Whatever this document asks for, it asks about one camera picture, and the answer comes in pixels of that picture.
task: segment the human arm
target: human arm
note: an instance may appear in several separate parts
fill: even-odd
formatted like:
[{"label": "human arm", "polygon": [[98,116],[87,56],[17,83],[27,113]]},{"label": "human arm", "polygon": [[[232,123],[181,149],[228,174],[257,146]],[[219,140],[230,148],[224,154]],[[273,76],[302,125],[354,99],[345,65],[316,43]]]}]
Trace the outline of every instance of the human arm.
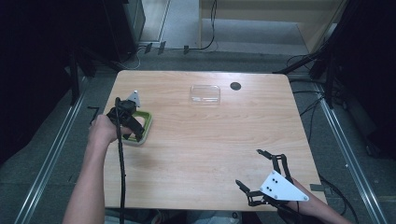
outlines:
[{"label": "human arm", "polygon": [[[122,128],[121,133],[131,133]],[[116,126],[106,115],[92,123],[78,182],[64,214],[64,223],[104,223],[104,165],[107,148],[117,139]]]},{"label": "human arm", "polygon": [[335,212],[329,205],[321,201],[304,186],[302,186],[297,180],[293,179],[294,186],[300,189],[309,197],[308,202],[289,202],[286,204],[289,208],[294,211],[311,217],[316,217],[325,224],[350,224],[348,220],[342,217],[340,214]]}]

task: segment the black circular object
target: black circular object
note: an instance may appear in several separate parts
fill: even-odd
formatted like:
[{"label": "black circular object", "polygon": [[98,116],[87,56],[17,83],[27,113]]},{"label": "black circular object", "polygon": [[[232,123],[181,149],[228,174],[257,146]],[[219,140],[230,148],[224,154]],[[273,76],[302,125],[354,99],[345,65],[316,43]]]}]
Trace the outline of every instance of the black circular object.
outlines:
[{"label": "black circular object", "polygon": [[239,91],[241,90],[241,84],[239,84],[239,82],[233,82],[230,85],[231,89],[235,90],[235,91]]}]

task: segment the human hand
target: human hand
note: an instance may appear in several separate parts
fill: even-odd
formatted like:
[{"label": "human hand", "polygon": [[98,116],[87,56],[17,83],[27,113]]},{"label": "human hand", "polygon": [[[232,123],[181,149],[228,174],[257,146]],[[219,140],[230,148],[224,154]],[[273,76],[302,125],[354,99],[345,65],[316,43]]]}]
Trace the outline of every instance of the human hand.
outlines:
[{"label": "human hand", "polygon": [[286,206],[303,215],[317,217],[326,224],[350,224],[350,222],[335,212],[329,205],[321,201],[293,178],[294,186],[309,197],[308,202],[288,202]]},{"label": "human hand", "polygon": [[[121,134],[132,133],[128,128],[121,127]],[[117,139],[117,128],[106,115],[99,115],[90,127],[88,143],[107,147]]]}]

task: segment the white bracket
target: white bracket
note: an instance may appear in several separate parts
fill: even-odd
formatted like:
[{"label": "white bracket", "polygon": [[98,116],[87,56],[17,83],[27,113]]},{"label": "white bracket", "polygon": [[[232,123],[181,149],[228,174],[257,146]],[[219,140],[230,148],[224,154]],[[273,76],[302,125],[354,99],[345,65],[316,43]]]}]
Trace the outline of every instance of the white bracket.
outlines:
[{"label": "white bracket", "polygon": [[132,92],[132,94],[127,98],[129,101],[133,101],[137,107],[140,107],[139,93],[137,91]]},{"label": "white bracket", "polygon": [[260,187],[260,191],[275,200],[308,201],[309,197],[292,185],[283,175],[272,171]]}]

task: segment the robotic hand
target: robotic hand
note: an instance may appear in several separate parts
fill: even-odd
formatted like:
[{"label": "robotic hand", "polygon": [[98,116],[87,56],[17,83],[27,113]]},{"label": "robotic hand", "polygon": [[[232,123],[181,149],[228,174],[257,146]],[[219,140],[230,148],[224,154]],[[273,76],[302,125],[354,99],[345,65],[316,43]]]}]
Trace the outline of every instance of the robotic hand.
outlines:
[{"label": "robotic hand", "polygon": [[[272,171],[260,190],[250,191],[241,181],[235,180],[235,183],[239,188],[247,195],[247,204],[249,206],[258,206],[261,204],[271,204],[277,208],[279,216],[288,224],[319,224],[322,223],[315,217],[305,216],[300,214],[298,211],[294,211],[286,206],[290,201],[306,202],[309,197],[306,196],[302,191],[297,189],[293,185],[291,179],[287,158],[284,154],[272,155],[267,151],[257,149],[259,154],[273,162],[274,171]],[[281,175],[278,160],[282,161],[283,170],[285,171],[285,177]],[[258,201],[254,201],[255,197],[262,197]]]}]

